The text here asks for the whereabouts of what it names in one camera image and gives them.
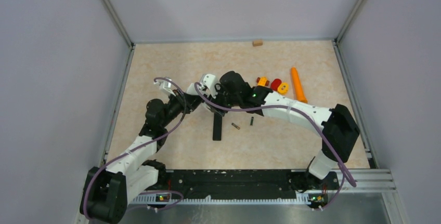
orange cylinder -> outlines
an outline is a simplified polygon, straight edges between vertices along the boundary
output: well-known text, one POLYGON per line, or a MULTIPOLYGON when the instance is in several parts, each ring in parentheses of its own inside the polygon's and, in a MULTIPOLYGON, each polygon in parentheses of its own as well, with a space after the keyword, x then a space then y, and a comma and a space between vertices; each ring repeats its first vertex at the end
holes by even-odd
POLYGON ((300 83, 299 74, 297 73, 297 69, 295 67, 291 68, 291 79, 297 100, 303 103, 308 103, 308 100, 306 100, 305 94, 303 93, 303 88, 302 88, 302 84, 300 83))

